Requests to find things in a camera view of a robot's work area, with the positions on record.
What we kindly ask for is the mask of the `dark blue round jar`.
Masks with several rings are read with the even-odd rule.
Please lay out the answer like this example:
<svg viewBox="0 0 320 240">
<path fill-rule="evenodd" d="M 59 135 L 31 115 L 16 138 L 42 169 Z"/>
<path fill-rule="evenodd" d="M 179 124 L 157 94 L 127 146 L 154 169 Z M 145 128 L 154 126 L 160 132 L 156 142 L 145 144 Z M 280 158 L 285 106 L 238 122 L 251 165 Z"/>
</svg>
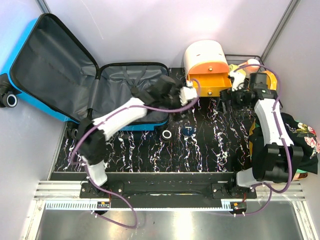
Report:
<svg viewBox="0 0 320 240">
<path fill-rule="evenodd" d="M 181 129 L 182 131 L 182 134 L 185 136 L 185 137 L 191 137 L 193 134 L 195 134 L 196 132 L 196 128 L 193 126 L 193 125 L 190 125 L 190 124 L 187 124 L 187 125 L 184 125 L 183 128 Z"/>
</svg>

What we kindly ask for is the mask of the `black clothes pile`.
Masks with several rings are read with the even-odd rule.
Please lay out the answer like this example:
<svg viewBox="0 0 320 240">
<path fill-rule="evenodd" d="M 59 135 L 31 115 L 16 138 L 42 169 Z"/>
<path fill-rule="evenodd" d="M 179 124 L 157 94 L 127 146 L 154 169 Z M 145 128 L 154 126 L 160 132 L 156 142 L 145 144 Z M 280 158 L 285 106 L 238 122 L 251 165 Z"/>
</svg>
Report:
<svg viewBox="0 0 320 240">
<path fill-rule="evenodd" d="M 298 122 L 288 113 L 282 112 L 281 117 L 294 145 L 301 147 L 303 158 L 297 169 L 298 174 L 312 173 L 318 174 L 318 157 L 320 153 L 320 138 L 317 137 L 315 130 L 302 122 Z M 264 138 L 260 121 L 256 118 L 249 129 L 249 152 L 253 152 L 253 147 L 262 149 L 264 147 Z"/>
</svg>

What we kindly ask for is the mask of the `yellow plastic basket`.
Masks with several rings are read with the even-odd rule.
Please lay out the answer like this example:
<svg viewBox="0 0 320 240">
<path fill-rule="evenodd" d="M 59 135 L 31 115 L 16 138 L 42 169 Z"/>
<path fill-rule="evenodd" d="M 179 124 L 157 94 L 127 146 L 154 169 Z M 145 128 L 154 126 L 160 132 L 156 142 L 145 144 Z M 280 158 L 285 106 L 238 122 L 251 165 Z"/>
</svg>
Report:
<svg viewBox="0 0 320 240">
<path fill-rule="evenodd" d="M 254 130 L 256 128 L 259 128 L 260 125 L 258 124 L 258 119 L 256 118 L 254 120 L 254 122 L 252 123 L 250 129 L 249 129 L 249 137 L 248 137 L 248 143 L 249 143 L 249 154 L 250 154 L 250 161 L 252 162 L 252 155 L 253 155 L 253 146 L 254 146 L 254 141 L 259 137 L 263 137 L 261 133 L 257 133 L 257 134 L 254 134 Z M 293 177 L 293 181 L 298 181 L 298 180 L 301 180 L 301 179 L 305 179 L 306 177 L 308 176 L 308 173 L 305 172 L 305 171 L 302 171 L 300 169 L 298 169 L 296 171 L 296 173 L 294 174 L 294 177 Z"/>
</svg>

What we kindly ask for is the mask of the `blue fish-print suitcase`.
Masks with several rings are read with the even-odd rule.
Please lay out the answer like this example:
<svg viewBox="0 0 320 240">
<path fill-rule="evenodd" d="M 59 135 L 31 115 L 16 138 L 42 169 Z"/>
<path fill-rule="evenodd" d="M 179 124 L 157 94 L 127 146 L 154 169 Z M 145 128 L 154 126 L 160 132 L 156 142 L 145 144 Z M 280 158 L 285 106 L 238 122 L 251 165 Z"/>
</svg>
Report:
<svg viewBox="0 0 320 240">
<path fill-rule="evenodd" d="M 159 62 L 99 66 L 54 14 L 42 14 L 23 31 L 0 72 L 0 105 L 23 99 L 67 123 L 75 139 L 81 120 L 104 116 L 169 75 Z"/>
</svg>

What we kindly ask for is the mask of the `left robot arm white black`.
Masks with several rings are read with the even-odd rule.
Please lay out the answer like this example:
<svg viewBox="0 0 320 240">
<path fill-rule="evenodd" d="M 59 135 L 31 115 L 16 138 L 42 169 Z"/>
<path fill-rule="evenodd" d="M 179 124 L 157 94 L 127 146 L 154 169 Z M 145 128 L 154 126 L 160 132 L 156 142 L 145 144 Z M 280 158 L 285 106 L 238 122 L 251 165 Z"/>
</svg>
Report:
<svg viewBox="0 0 320 240">
<path fill-rule="evenodd" d="M 181 113 L 193 106 L 198 99 L 197 89 L 188 81 L 183 84 L 162 75 L 154 84 L 136 90 L 123 105 L 95 119 L 80 121 L 76 145 L 71 154 L 79 154 L 85 163 L 88 177 L 93 184 L 90 192 L 97 198 L 108 193 L 103 156 L 106 142 L 119 130 L 149 113 Z"/>
</svg>

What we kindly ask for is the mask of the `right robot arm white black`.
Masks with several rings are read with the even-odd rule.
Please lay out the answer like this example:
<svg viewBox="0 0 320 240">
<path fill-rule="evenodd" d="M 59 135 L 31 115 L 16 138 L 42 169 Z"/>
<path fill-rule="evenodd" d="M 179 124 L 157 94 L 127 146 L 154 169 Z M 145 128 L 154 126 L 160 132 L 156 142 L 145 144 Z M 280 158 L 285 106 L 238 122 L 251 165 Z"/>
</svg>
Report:
<svg viewBox="0 0 320 240">
<path fill-rule="evenodd" d="M 228 77 L 232 87 L 220 92 L 221 100 L 253 107 L 258 119 L 258 127 L 250 136 L 251 167 L 237 172 L 235 181 L 227 185 L 228 195 L 236 199 L 244 194 L 245 188 L 271 183 L 284 183 L 280 190 L 283 193 L 289 188 L 304 152 L 286 131 L 277 91 L 268 88 L 268 76 L 263 72 L 252 73 L 248 87 L 243 74 L 231 71 Z"/>
</svg>

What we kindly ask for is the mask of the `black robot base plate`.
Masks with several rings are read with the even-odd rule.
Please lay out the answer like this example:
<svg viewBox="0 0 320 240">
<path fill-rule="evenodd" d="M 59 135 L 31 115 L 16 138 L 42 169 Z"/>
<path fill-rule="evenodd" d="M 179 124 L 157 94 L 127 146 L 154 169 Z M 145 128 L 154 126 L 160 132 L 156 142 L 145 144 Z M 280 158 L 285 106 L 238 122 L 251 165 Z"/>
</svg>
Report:
<svg viewBox="0 0 320 240">
<path fill-rule="evenodd" d="M 233 172 L 108 172 L 103 185 L 123 197 L 192 196 L 211 199 L 257 198 L 255 190 L 236 185 Z"/>
</svg>

